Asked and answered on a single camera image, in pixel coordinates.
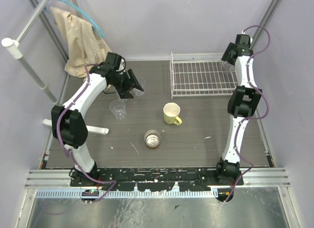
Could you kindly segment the white garment rack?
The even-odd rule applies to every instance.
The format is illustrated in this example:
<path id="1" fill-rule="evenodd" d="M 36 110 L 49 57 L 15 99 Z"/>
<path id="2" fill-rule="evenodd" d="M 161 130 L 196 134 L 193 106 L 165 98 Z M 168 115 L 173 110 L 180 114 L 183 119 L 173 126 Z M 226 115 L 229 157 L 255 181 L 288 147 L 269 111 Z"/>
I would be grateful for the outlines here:
<path id="1" fill-rule="evenodd" d="M 17 39 L 35 8 L 29 0 L 0 0 L 0 37 Z M 40 18 L 20 41 L 19 50 L 55 97 L 64 86 L 65 59 Z M 0 49 L 0 134 L 8 137 L 43 137 L 53 103 L 22 64 Z"/>

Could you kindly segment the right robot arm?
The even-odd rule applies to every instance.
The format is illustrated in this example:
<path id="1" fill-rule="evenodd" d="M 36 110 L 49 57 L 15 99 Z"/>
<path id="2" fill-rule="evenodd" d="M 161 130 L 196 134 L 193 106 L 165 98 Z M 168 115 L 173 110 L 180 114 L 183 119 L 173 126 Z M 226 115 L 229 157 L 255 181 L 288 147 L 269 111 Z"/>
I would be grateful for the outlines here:
<path id="1" fill-rule="evenodd" d="M 221 60 L 235 67 L 238 85 L 229 99 L 227 112 L 230 114 L 230 129 L 227 144 L 216 164 L 215 180 L 225 186 L 241 175 L 240 150 L 249 118 L 261 99 L 262 90 L 257 91 L 253 73 L 252 39 L 247 34 L 238 34 L 235 42 L 229 43 Z"/>

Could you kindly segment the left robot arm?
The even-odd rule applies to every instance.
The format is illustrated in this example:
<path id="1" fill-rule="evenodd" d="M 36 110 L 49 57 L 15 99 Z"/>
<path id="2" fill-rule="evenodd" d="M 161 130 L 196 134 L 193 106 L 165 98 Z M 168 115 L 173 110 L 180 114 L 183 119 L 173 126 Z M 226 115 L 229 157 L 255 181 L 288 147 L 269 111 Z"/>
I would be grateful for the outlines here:
<path id="1" fill-rule="evenodd" d="M 60 143 L 64 154 L 73 160 L 74 169 L 87 187 L 99 180 L 96 162 L 87 147 L 88 129 L 85 114 L 96 97 L 108 86 L 113 86 L 121 99 L 132 99 L 132 89 L 143 91 L 132 69 L 126 69 L 125 59 L 108 52 L 105 61 L 85 66 L 86 80 L 63 105 L 51 110 L 52 134 Z"/>

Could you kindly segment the clear plastic cup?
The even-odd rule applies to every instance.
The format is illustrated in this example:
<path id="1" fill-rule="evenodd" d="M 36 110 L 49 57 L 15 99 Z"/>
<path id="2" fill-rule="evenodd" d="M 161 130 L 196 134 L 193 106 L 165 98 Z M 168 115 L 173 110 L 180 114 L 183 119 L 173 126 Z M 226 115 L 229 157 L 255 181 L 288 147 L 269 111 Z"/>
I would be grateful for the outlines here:
<path id="1" fill-rule="evenodd" d="M 121 100 L 121 101 L 127 101 L 128 100 L 128 99 L 121 98 L 118 93 L 117 93 L 117 97 L 118 97 L 118 100 Z"/>
<path id="2" fill-rule="evenodd" d="M 145 84 L 146 84 L 146 81 L 144 78 L 140 77 L 138 79 L 138 82 L 139 84 L 141 85 L 141 87 L 144 89 L 145 88 Z M 141 91 L 141 90 L 138 90 L 136 88 L 133 89 L 133 93 L 136 95 L 136 96 L 143 96 L 144 95 L 144 91 Z"/>
<path id="3" fill-rule="evenodd" d="M 117 120 L 125 119 L 127 112 L 126 112 L 126 105 L 122 100 L 115 100 L 109 106 L 110 112 Z"/>
<path id="4" fill-rule="evenodd" d="M 222 67 L 222 71 L 234 72 L 236 70 L 234 65 L 229 64 L 226 61 L 221 61 L 220 64 L 221 64 L 221 67 Z"/>

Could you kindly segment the yellow mug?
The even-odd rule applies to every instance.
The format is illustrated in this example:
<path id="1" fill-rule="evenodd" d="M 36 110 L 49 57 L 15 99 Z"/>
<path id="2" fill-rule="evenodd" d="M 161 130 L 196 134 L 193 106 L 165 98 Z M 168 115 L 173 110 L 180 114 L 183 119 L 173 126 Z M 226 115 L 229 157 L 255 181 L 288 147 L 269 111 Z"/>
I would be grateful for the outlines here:
<path id="1" fill-rule="evenodd" d="M 174 103 L 174 102 L 169 102 L 163 107 L 163 118 L 164 121 L 169 124 L 175 124 L 177 126 L 180 126 L 182 124 L 182 120 L 179 117 L 180 114 L 180 107 Z"/>

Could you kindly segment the glass with brown liquid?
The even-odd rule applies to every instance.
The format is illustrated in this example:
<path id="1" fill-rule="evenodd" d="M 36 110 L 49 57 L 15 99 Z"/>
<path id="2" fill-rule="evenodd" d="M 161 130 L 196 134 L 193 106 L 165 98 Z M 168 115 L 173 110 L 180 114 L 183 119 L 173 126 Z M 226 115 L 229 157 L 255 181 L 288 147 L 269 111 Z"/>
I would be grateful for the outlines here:
<path id="1" fill-rule="evenodd" d="M 161 136 L 157 130 L 149 130 L 144 134 L 144 141 L 147 147 L 154 149 L 160 144 Z"/>

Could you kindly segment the beige cloth garment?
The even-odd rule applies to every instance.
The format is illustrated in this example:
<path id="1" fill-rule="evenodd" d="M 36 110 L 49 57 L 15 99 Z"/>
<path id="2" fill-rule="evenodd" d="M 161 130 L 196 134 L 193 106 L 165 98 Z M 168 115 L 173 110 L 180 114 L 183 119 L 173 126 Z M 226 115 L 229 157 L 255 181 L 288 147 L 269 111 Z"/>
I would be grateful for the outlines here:
<path id="1" fill-rule="evenodd" d="M 97 35 L 91 23 L 71 12 L 50 7 L 54 22 L 68 44 L 68 61 L 65 71 L 78 78 L 87 79 L 86 65 L 105 61 L 111 49 Z"/>

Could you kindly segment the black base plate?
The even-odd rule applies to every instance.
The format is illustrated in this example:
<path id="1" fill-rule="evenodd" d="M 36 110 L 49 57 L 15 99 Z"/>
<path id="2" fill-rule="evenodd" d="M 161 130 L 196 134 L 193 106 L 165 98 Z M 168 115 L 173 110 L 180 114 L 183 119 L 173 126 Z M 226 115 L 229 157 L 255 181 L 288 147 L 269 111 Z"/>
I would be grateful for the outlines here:
<path id="1" fill-rule="evenodd" d="M 97 181 L 108 181 L 101 184 L 91 181 L 75 168 L 69 172 L 71 187 L 95 186 L 102 191 L 149 190 L 151 192 L 170 191 L 175 185 L 180 192 L 209 191 L 211 186 L 233 186 L 234 181 L 218 179 L 215 169 L 205 167 L 183 168 L 100 168 L 90 176 Z"/>

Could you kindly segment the teal clothes hanger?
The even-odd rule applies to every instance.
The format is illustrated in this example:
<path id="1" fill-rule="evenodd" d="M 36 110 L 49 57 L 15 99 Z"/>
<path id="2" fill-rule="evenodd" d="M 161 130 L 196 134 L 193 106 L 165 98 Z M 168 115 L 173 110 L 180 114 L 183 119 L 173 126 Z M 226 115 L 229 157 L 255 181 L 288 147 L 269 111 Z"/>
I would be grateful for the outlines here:
<path id="1" fill-rule="evenodd" d="M 53 0 L 53 1 L 58 1 L 58 2 L 64 3 L 68 6 L 70 6 L 71 8 L 73 8 L 74 10 L 76 10 L 78 15 L 80 15 L 83 19 L 86 19 L 92 25 L 92 28 L 94 29 L 95 33 L 98 36 L 100 36 L 101 38 L 105 39 L 105 33 L 103 32 L 103 30 L 98 26 L 98 24 L 88 14 L 86 14 L 77 5 L 75 5 L 74 3 L 67 1 L 67 0 Z"/>

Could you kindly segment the aluminium rail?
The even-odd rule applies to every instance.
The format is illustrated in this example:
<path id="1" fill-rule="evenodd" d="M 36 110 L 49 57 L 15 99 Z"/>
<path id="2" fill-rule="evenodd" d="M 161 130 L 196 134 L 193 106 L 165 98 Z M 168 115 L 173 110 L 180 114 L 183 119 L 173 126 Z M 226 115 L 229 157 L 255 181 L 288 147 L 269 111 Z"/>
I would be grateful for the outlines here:
<path id="1" fill-rule="evenodd" d="M 181 190 L 209 187 L 229 188 L 233 185 L 252 187 L 290 186 L 286 171 L 283 168 L 253 168 L 240 180 L 218 179 L 213 168 L 101 168 L 99 177 L 90 180 L 70 169 L 31 170 L 25 186 L 28 188 L 57 187 L 97 187 L 108 188 L 113 181 L 115 190 L 141 191 L 170 190 L 178 187 Z"/>

